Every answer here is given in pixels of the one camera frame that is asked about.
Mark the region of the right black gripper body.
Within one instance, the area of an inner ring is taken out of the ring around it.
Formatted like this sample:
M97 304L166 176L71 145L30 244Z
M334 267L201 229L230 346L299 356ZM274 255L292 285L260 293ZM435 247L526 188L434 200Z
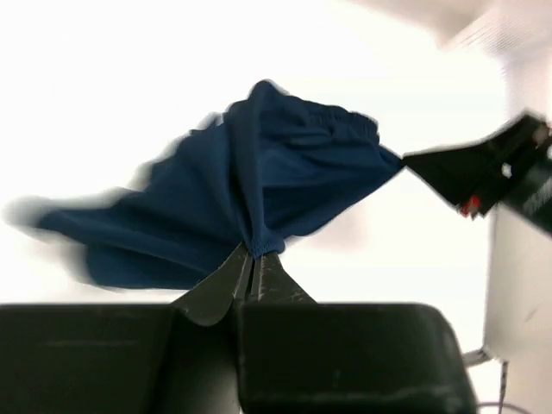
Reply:
M522 114L487 141L498 156L473 195L459 205L463 216L484 216L503 204L551 233L551 127L537 114Z

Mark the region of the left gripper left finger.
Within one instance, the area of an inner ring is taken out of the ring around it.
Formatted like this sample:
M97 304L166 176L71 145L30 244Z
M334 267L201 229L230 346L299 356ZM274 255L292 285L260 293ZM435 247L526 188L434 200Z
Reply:
M250 257L236 248L168 304L5 304L4 413L241 413L235 294Z

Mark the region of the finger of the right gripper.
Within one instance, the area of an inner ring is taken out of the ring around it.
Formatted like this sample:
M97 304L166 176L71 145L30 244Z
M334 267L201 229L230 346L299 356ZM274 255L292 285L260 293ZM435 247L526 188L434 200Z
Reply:
M504 164L521 154L519 131L506 131L464 147L407 154L403 164L463 216L484 216L512 188Z

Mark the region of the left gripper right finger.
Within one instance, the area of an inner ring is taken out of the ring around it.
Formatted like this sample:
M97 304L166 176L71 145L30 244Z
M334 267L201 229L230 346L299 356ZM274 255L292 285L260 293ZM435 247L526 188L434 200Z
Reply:
M455 333L417 303L319 304L268 254L235 299L246 413L474 413Z

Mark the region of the navy blue shorts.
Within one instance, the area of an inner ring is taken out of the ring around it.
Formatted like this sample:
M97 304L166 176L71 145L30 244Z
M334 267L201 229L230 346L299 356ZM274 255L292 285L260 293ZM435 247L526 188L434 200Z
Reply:
M401 167L373 119L263 80L152 163L143 189L107 206L20 199L8 217L82 244L94 284L186 290L240 244L253 257L282 252Z

